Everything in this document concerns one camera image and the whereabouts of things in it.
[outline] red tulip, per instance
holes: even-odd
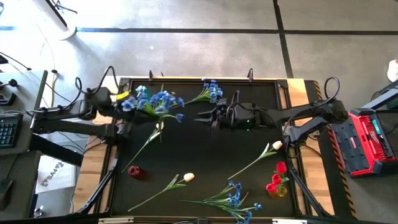
[[[278,193],[278,186],[274,183],[267,184],[266,190],[268,190],[269,193],[276,194]]]
[[[274,183],[274,184],[281,184],[282,183],[282,178],[280,177],[279,174],[274,174],[272,176],[272,183]]]
[[[286,168],[286,163],[285,162],[278,162],[278,164],[276,164],[276,171],[280,174],[285,174],[287,171]]]

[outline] gray floor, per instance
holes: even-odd
[[[97,85],[108,65],[117,75],[130,76],[146,76],[152,70],[166,76],[243,77],[252,67],[255,77],[286,77],[277,34],[78,32],[67,41],[49,40],[48,45],[29,13],[16,1],[1,1],[5,8],[0,26],[16,28],[0,31],[0,51],[32,68],[55,67],[60,73],[55,89],[69,99],[76,94],[76,76],[84,87]],[[78,27],[277,29],[272,0],[63,0],[62,5],[78,11],[62,12]],[[285,29],[398,30],[395,0],[279,0],[279,6]],[[398,54],[396,35],[286,35],[286,39],[294,77],[321,85],[330,76],[338,77],[338,98],[347,110],[367,103],[389,83],[388,62]],[[14,70],[10,65],[0,69]],[[55,103],[64,102],[56,97]],[[371,211],[358,214],[380,220]],[[387,217],[385,222],[394,222],[398,214]]]

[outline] desk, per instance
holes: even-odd
[[[290,101],[292,106],[307,104],[308,96],[304,80],[290,79],[287,80],[287,82],[289,86]],[[108,87],[113,92],[116,91],[116,88],[114,87],[114,81],[113,79],[111,79],[111,77],[107,77],[107,79],[103,83],[103,86]],[[111,118],[97,116],[94,122],[96,124],[110,123]],[[305,121],[297,121],[296,124],[301,125],[304,122]],[[314,147],[316,150],[319,150],[319,147],[315,141],[308,141],[307,144],[311,147]],[[97,146],[85,154],[85,158],[83,160],[80,170],[80,176],[76,185],[75,196],[73,198],[73,203],[76,209],[80,208],[86,202],[86,200],[94,192],[98,182],[100,181],[101,169],[105,157],[105,148],[106,147],[104,145]],[[304,147],[302,148],[301,156],[303,159],[304,173],[309,189],[313,192],[317,200],[323,205],[325,210],[329,213],[333,213],[333,206],[331,204],[331,198],[329,195],[328,183],[326,181],[322,159],[319,158],[314,152]],[[301,211],[305,213],[303,196],[300,193],[300,190],[298,190],[299,206]],[[108,189],[105,189],[102,197],[101,208],[99,210],[100,212],[105,211],[107,199]]]
[[[17,95],[17,99],[12,106],[0,107],[0,113],[8,110],[33,110],[39,107],[43,95],[47,72],[24,72],[24,73],[0,73],[0,80],[8,82],[10,79],[17,80],[17,88],[6,86],[0,92],[9,98],[11,93]],[[13,149],[0,149],[0,179],[5,179],[8,175],[12,163],[9,178],[14,180],[12,187],[11,201],[6,209],[0,212],[0,220],[15,220],[29,217],[32,204],[32,196],[36,185],[37,169],[39,167],[40,152],[27,152],[32,137],[30,123],[32,119],[25,114],[17,146]]]

